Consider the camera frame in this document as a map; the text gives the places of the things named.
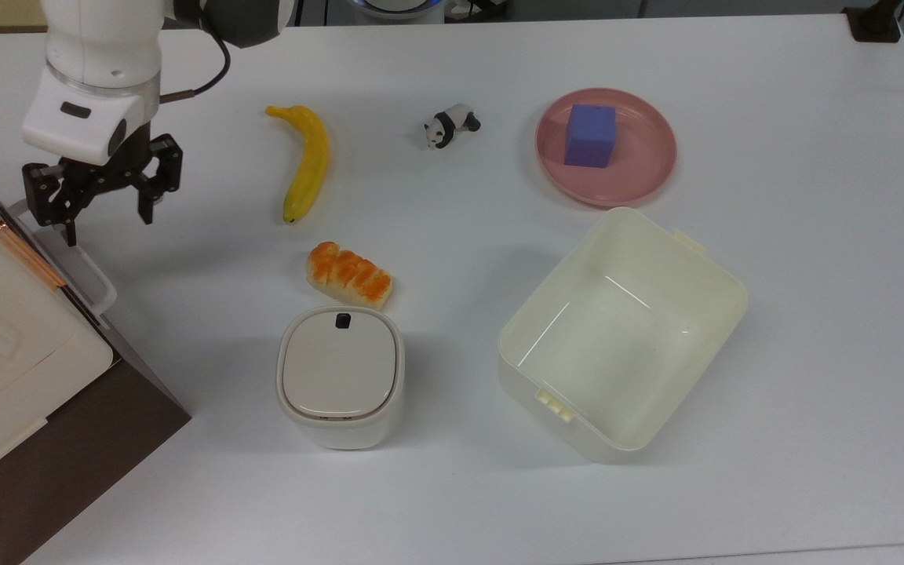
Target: toy panda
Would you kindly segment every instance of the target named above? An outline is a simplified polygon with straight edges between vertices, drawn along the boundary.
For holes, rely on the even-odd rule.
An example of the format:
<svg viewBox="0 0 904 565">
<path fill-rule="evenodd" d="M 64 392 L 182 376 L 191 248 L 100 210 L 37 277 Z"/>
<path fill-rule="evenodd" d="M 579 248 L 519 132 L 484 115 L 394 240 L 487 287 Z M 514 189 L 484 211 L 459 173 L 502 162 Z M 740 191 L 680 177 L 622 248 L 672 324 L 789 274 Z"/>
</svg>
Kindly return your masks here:
<svg viewBox="0 0 904 565">
<path fill-rule="evenodd" d="M 447 146 L 452 142 L 452 136 L 457 129 L 469 129 L 470 132 L 480 129 L 480 120 L 473 115 L 473 108 L 466 104 L 455 104 L 448 110 L 439 111 L 430 126 L 424 125 L 428 149 L 441 149 Z"/>
</svg>

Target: black button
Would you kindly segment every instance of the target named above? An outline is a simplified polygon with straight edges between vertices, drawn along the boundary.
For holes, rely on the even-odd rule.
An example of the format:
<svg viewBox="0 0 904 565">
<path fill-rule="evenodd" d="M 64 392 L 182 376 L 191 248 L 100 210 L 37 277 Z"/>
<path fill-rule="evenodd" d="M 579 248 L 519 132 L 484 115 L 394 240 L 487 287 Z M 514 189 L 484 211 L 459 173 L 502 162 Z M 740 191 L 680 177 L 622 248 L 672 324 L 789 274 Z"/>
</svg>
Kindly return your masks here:
<svg viewBox="0 0 904 565">
<path fill-rule="evenodd" d="M 76 104 L 73 104 L 70 101 L 61 103 L 61 111 L 64 111 L 65 114 L 74 115 L 76 118 L 82 119 L 88 118 L 89 115 L 93 113 L 89 108 L 76 106 Z"/>
</svg>

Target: bread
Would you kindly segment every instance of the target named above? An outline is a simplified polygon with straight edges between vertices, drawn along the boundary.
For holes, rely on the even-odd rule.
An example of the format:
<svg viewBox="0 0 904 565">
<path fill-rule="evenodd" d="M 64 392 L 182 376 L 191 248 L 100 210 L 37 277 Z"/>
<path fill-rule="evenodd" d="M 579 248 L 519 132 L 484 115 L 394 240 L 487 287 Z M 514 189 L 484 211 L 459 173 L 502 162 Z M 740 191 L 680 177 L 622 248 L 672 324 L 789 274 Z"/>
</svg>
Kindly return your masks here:
<svg viewBox="0 0 904 565">
<path fill-rule="evenodd" d="M 392 292 L 390 273 L 372 261 L 323 241 L 309 253 L 305 276 L 313 289 L 331 299 L 381 310 Z"/>
</svg>

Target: banana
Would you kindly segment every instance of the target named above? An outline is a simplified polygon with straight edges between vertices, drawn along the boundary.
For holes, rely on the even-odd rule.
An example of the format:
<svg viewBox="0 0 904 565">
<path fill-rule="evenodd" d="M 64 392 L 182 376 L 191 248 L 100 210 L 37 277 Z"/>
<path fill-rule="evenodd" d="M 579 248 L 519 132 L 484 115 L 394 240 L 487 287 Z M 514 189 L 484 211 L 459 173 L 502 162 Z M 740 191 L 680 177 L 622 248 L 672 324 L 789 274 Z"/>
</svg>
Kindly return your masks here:
<svg viewBox="0 0 904 565">
<path fill-rule="evenodd" d="M 302 133 L 302 161 L 298 164 L 298 171 L 284 197 L 284 221 L 295 223 L 312 208 L 312 203 L 319 195 L 319 187 L 323 186 L 326 166 L 330 164 L 330 139 L 326 136 L 326 128 L 319 116 L 305 106 L 268 106 L 265 111 L 274 118 L 284 119 Z"/>
</svg>

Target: purple sponge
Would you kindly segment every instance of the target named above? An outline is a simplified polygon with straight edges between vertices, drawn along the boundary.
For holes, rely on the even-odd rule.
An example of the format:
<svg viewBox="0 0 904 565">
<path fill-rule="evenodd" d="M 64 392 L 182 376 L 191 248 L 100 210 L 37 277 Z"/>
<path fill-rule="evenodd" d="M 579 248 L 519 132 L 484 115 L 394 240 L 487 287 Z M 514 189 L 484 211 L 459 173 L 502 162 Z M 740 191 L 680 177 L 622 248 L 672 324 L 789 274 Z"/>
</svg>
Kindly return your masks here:
<svg viewBox="0 0 904 565">
<path fill-rule="evenodd" d="M 566 147 L 564 165 L 609 166 L 616 147 L 616 108 L 574 104 L 567 122 Z"/>
</svg>

